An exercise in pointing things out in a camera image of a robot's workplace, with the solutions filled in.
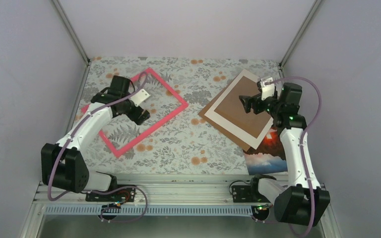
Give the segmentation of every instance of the white wall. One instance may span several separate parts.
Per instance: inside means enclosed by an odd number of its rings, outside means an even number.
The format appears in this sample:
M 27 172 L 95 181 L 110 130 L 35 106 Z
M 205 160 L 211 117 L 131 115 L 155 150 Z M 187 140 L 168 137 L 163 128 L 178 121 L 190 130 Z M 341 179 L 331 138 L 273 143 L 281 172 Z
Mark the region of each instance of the white wall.
M 314 0 L 60 0 L 93 56 L 281 61 Z
M 50 1 L 0 0 L 0 238 L 17 237 L 85 69 Z
M 284 73 L 323 94 L 309 149 L 343 237 L 381 237 L 381 1 L 324 1 Z M 308 119 L 316 101 L 306 85 Z

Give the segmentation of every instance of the pink rectangular frame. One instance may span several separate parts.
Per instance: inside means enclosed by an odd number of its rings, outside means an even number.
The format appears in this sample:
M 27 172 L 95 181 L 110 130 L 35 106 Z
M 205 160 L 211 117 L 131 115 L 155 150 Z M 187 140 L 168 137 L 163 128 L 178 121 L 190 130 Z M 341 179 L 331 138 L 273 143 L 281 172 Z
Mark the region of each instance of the pink rectangular frame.
M 135 139 L 133 139 L 131 142 L 126 144 L 124 147 L 120 148 L 119 150 L 115 148 L 113 143 L 106 137 L 106 135 L 103 133 L 103 131 L 99 131 L 100 137 L 103 139 L 103 141 L 106 143 L 107 147 L 112 151 L 112 153 L 119 158 L 121 155 L 123 155 L 126 151 L 137 145 L 139 142 L 141 142 L 144 138 L 149 136 L 151 133 L 153 133 L 155 130 L 160 128 L 163 124 L 171 120 L 173 117 L 175 117 L 177 114 L 179 114 L 181 111 L 183 111 L 185 108 L 188 107 L 188 103 L 172 88 L 170 85 L 164 81 L 152 68 L 148 68 L 144 70 L 148 74 L 153 75 L 167 90 L 169 90 L 170 93 L 173 94 L 173 96 L 181 103 L 181 105 L 176 108 L 174 111 L 169 113 L 167 116 L 156 122 L 154 125 L 152 125 L 150 128 L 145 130 L 143 133 L 141 133 L 139 136 L 137 136 Z M 139 80 L 139 75 L 137 74 L 133 78 L 131 78 L 132 82 Z M 81 109 L 82 113 L 85 113 L 88 109 L 88 105 L 83 107 Z

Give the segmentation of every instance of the perforated metal strip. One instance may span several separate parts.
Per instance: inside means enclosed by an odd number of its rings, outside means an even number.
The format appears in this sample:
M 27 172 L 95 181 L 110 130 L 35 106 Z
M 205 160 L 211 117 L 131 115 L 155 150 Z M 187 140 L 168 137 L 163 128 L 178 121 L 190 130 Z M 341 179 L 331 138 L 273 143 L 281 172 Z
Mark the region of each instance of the perforated metal strip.
M 121 209 L 111 209 L 104 214 L 140 215 L 142 205 L 123 205 Z M 47 215 L 99 215 L 101 205 L 88 204 L 50 204 L 46 207 Z M 252 214 L 250 206 L 171 206 L 149 205 L 146 216 L 243 216 Z

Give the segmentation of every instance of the cloud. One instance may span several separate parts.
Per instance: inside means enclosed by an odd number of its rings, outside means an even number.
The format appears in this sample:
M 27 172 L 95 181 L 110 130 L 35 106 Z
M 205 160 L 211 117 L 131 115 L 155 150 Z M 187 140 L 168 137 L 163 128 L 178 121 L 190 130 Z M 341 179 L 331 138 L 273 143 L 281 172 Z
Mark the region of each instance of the cloud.
M 271 165 L 272 161 L 279 160 L 282 161 L 282 159 L 278 156 L 272 156 L 270 154 L 254 154 L 254 155 L 247 155 L 245 154 L 245 160 L 247 166 L 269 166 Z

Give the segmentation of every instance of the floral tablecloth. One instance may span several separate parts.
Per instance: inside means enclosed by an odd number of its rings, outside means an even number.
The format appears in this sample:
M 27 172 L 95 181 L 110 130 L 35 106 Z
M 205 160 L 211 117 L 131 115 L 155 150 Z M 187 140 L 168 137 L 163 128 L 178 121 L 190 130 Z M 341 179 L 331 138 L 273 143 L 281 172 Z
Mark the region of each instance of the floral tablecloth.
M 113 75 L 130 78 L 148 67 L 189 103 L 188 108 L 119 158 L 96 136 L 83 152 L 89 168 L 112 174 L 248 174 L 241 148 L 197 114 L 244 68 L 261 77 L 279 78 L 278 63 L 248 59 L 96 57 L 75 120 L 83 115 L 81 108 L 110 85 Z M 141 106 L 150 111 L 149 120 L 137 126 L 126 116 L 119 116 L 103 127 L 118 149 L 179 105 L 155 78 L 149 78 L 145 89 L 151 97 Z

